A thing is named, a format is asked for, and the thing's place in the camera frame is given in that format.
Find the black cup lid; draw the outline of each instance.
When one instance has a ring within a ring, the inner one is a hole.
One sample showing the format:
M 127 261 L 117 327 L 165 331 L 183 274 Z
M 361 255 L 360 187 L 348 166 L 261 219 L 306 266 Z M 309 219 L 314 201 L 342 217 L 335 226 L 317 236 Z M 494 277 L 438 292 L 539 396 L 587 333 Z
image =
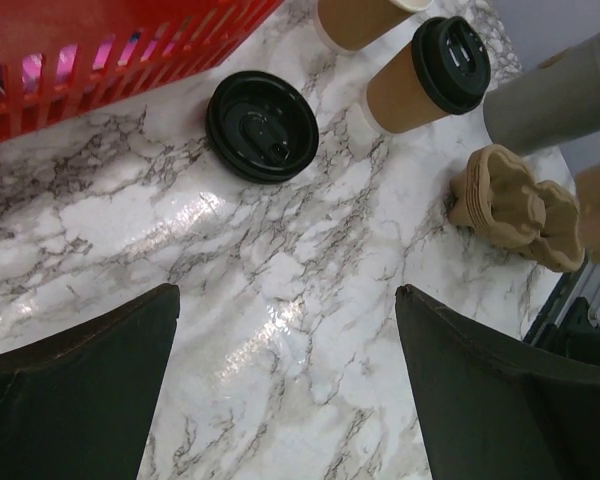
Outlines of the black cup lid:
M 487 49 L 462 17 L 433 17 L 413 36 L 413 63 L 431 100 L 462 115 L 478 105 L 491 80 Z
M 318 124 L 302 95 L 264 72 L 225 78 L 207 108 L 209 144 L 234 173 L 256 183 L 295 177 L 314 159 Z

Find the marble surface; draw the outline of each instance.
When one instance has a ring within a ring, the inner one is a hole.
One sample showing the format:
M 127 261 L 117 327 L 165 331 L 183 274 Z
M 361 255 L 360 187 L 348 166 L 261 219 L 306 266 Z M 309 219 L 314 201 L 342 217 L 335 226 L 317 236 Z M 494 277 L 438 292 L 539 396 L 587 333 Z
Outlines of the marble surface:
M 558 279 L 445 217 L 449 179 L 489 143 L 480 110 L 385 137 L 357 104 L 435 14 L 476 27 L 494 85 L 518 73 L 491 6 L 437 0 L 350 57 L 320 43 L 312 8 L 286 2 L 215 71 L 0 145 L 0 353 L 181 288 L 140 479 L 429 478 L 396 287 L 520 337 Z M 206 101 L 243 69 L 317 114 L 317 158 L 284 185 L 236 179 L 208 150 Z M 572 186 L 557 150 L 531 162 Z

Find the red crate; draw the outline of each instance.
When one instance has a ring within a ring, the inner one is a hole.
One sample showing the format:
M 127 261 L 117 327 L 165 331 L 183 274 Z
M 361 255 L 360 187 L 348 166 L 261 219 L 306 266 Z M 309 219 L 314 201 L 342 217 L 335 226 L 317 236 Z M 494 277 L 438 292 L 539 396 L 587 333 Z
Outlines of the red crate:
M 281 2 L 0 0 L 0 142 L 217 66 Z M 105 44 L 106 63 L 95 69 Z M 58 83 L 60 52 L 74 45 Z M 40 77 L 25 91 L 22 62 L 32 54 L 41 55 Z

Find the paper coffee cup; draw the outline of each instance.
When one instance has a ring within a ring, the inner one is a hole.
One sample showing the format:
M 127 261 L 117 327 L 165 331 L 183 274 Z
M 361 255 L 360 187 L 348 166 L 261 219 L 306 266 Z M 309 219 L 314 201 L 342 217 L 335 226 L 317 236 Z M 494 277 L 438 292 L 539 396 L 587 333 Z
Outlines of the paper coffee cup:
M 475 109 L 490 79 L 486 48 L 466 20 L 434 17 L 371 79 L 363 109 L 372 126 L 402 133 Z
M 433 0 L 318 0 L 316 32 L 338 53 L 362 50 Z

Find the pink object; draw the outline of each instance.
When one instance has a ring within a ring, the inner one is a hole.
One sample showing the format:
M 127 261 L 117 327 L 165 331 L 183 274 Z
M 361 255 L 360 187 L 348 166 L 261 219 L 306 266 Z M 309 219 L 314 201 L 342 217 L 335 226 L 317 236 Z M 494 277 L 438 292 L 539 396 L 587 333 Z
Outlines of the pink object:
M 0 142 L 40 130 L 220 65 L 280 6 L 282 0 L 7 0 L 0 1 Z M 17 32 L 5 40 L 5 32 Z M 139 32 L 139 45 L 157 40 L 151 56 L 122 52 Z M 93 72 L 103 40 L 112 48 Z M 173 42 L 168 54 L 162 46 Z M 56 83 L 57 56 L 77 45 L 73 69 Z M 88 58 L 81 52 L 92 52 Z M 25 93 L 22 59 L 42 55 L 37 90 Z M 8 75 L 6 72 L 17 72 Z
M 131 54 L 136 47 L 137 42 L 129 41 L 127 45 L 124 47 L 122 51 L 122 55 L 120 55 L 120 59 L 118 60 L 118 65 L 126 65 L 131 58 Z M 156 48 L 157 42 L 152 40 L 144 53 L 142 54 L 141 60 L 147 60 L 153 50 Z M 93 61 L 93 70 L 99 70 L 104 68 L 107 63 L 107 58 L 109 58 L 109 53 L 111 52 L 111 42 L 105 42 L 100 45 L 98 49 L 98 53 L 96 54 L 96 58 Z M 164 53 L 169 53 L 171 48 L 173 47 L 173 43 L 167 45 L 164 49 Z M 56 85 L 65 83 L 69 79 L 69 75 L 73 70 L 73 64 L 76 59 L 76 51 L 77 45 L 69 45 L 60 50 L 60 55 L 58 56 L 58 68 L 56 70 Z M 35 92 L 38 89 L 38 82 L 40 80 L 40 74 L 42 72 L 42 55 L 37 53 L 34 55 L 29 55 L 22 60 L 22 85 L 25 93 Z

